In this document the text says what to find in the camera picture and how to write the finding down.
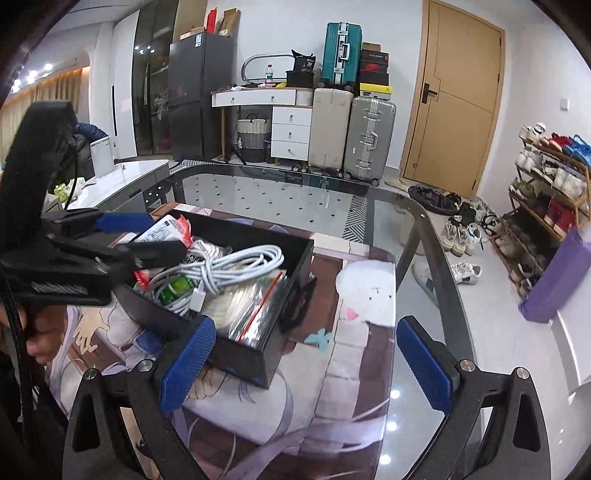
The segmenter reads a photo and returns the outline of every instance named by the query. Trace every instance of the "curtain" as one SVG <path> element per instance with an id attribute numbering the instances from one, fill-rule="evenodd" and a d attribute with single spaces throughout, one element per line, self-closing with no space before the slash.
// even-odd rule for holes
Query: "curtain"
<path id="1" fill-rule="evenodd" d="M 0 165 L 2 168 L 22 117 L 29 106 L 41 100 L 69 100 L 74 111 L 77 112 L 81 80 L 82 69 L 71 70 L 38 81 L 6 99 L 0 110 Z"/>

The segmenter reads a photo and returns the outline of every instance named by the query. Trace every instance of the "slipper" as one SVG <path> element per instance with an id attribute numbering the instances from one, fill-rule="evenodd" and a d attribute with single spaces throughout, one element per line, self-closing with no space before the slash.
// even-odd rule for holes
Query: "slipper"
<path id="1" fill-rule="evenodd" d="M 402 190 L 403 192 L 407 192 L 407 193 L 408 193 L 408 188 L 410 187 L 410 185 L 408 183 L 406 183 L 400 177 L 397 177 L 395 179 L 386 180 L 386 185 L 389 185 L 391 187 L 394 187 L 395 189 Z"/>

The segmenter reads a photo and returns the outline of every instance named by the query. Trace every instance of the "person's hand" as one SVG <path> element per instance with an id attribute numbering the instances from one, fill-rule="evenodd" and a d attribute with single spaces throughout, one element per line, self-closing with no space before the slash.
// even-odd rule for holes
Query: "person's hand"
<path id="1" fill-rule="evenodd" d="M 27 315 L 18 306 L 22 328 L 27 324 Z M 37 363 L 44 365 L 53 360 L 60 349 L 66 331 L 66 306 L 52 305 L 42 309 L 33 320 L 35 335 L 27 340 L 27 353 L 35 358 Z M 3 306 L 0 306 L 0 323 L 10 328 Z"/>

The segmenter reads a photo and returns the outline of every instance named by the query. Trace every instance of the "white cable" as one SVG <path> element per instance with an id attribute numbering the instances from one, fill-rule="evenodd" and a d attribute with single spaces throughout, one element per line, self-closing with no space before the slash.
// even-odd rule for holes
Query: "white cable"
<path id="1" fill-rule="evenodd" d="M 194 249 L 190 249 L 189 252 L 194 255 L 202 255 L 201 251 Z M 276 245 L 250 247 L 221 258 L 206 258 L 201 262 L 180 264 L 164 270 L 150 281 L 147 293 L 154 301 L 157 301 L 160 293 L 171 282 L 186 277 L 195 285 L 203 282 L 207 292 L 218 295 L 226 287 L 254 280 L 279 269 L 283 260 L 281 248 Z M 166 305 L 165 308 L 179 315 L 185 315 L 189 311 L 191 295 L 192 291 L 189 291 Z"/>

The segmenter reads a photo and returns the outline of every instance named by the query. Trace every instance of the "blue rubber pad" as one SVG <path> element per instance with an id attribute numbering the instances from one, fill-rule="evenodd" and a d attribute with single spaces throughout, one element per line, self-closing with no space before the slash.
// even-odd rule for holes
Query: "blue rubber pad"
<path id="1" fill-rule="evenodd" d="M 431 408 L 448 415 L 454 404 L 452 381 L 406 318 L 398 322 L 396 341 Z"/>
<path id="2" fill-rule="evenodd" d="M 147 213 L 106 213 L 96 221 L 104 233 L 145 232 L 156 222 Z"/>
<path id="3" fill-rule="evenodd" d="M 168 416 L 183 404 L 216 341 L 216 326 L 205 317 L 160 381 L 160 411 Z"/>

